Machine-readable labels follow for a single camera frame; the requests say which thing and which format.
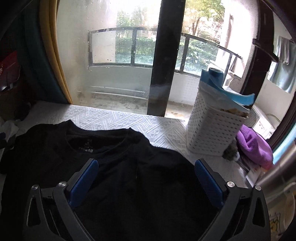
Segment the balcony railing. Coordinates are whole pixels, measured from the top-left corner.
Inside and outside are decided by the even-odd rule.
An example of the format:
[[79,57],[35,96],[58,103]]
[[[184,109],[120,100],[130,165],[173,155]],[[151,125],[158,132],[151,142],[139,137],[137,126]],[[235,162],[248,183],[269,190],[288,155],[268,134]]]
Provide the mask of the balcony railing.
[[117,27],[88,32],[88,66],[155,68],[170,65],[177,73],[200,76],[217,68],[233,72],[242,57],[233,51],[187,33],[163,34],[156,28]]

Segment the yellow curtain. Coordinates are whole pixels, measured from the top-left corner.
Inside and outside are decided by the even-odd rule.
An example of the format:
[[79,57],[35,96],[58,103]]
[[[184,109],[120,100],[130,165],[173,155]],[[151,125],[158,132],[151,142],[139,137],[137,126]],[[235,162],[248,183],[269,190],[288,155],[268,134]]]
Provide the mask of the yellow curtain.
[[59,1],[40,1],[40,27],[49,63],[67,102],[73,104],[62,68],[57,41],[57,13]]

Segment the white perforated plastic basket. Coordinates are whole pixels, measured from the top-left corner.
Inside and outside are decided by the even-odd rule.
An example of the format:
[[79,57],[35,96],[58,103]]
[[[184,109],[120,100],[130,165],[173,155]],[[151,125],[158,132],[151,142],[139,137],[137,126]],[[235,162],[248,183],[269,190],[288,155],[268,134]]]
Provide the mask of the white perforated plastic basket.
[[211,107],[199,91],[186,129],[187,148],[197,154],[222,156],[247,118]]

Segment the purple cloth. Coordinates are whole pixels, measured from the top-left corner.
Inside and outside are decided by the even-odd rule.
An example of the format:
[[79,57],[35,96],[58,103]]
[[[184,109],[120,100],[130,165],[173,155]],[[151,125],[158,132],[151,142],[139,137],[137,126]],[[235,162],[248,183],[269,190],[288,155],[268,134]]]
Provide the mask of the purple cloth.
[[252,128],[242,125],[237,133],[238,145],[251,161],[269,170],[273,165],[273,151],[267,141]]

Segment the black window frame post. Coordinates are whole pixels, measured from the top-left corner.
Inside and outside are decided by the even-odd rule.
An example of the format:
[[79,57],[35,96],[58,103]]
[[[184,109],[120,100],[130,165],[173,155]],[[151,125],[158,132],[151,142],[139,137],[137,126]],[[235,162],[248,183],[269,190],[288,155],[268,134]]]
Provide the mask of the black window frame post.
[[179,50],[185,1],[162,1],[147,114],[165,116]]

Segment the white bed sheet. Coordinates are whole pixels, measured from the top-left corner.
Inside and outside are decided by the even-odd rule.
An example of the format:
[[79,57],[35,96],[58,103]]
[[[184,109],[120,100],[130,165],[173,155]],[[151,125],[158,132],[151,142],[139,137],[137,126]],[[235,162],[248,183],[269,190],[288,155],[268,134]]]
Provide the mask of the white bed sheet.
[[186,124],[183,120],[40,101],[23,121],[17,123],[20,129],[18,133],[21,135],[40,123],[57,124],[67,120],[82,129],[93,131],[132,128],[148,138],[153,146],[175,150],[191,163],[202,158],[224,180],[233,181],[238,187],[248,187],[245,171],[235,161],[195,154],[187,149]]

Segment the red screen tablet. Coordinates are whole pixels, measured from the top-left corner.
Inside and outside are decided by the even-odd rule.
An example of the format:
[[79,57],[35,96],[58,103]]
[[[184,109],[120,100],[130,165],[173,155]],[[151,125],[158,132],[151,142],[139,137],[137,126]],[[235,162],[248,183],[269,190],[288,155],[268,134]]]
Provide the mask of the red screen tablet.
[[10,89],[20,76],[18,53],[13,51],[1,61],[1,91]]

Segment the blue bag in basket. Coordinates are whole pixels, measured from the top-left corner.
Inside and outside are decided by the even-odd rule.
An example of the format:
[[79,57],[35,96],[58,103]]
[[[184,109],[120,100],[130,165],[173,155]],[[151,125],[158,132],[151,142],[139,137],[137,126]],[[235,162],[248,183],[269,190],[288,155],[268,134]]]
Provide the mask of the blue bag in basket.
[[236,109],[248,113],[247,106],[253,105],[255,94],[242,95],[230,87],[223,88],[224,73],[215,68],[202,70],[199,93],[205,98],[206,104],[219,110]]

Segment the teal curtain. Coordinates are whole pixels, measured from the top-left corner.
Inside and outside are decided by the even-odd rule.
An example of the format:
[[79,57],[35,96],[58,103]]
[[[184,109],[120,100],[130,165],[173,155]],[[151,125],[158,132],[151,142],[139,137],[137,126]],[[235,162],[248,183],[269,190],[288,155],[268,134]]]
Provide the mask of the teal curtain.
[[69,104],[44,46],[40,13],[41,1],[1,1],[1,59],[17,52],[20,102]]

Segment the hanging grey towel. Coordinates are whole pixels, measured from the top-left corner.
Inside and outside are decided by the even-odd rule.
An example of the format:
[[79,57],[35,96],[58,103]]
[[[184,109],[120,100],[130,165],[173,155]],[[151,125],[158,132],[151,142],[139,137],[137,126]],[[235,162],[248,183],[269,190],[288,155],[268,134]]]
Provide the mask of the hanging grey towel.
[[278,36],[275,54],[278,62],[272,62],[267,79],[287,93],[295,84],[295,42]]

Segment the silver metal bottle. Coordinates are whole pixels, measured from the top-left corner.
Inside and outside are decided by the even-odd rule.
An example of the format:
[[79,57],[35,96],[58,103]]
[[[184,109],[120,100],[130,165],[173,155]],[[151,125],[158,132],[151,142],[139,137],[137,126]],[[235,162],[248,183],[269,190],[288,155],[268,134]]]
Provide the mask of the silver metal bottle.
[[255,185],[260,186],[267,203],[295,189],[295,140],[288,146],[280,160],[273,165]]

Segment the black t-shirt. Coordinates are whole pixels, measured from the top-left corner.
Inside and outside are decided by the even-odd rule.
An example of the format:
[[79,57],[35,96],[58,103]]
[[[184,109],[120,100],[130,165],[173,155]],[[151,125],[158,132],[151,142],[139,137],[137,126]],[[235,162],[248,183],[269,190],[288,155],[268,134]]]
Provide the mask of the black t-shirt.
[[218,213],[192,163],[131,128],[39,124],[8,149],[1,240],[28,240],[25,211],[33,185],[68,181],[90,158],[98,161],[98,174],[75,212],[95,240],[197,240]]

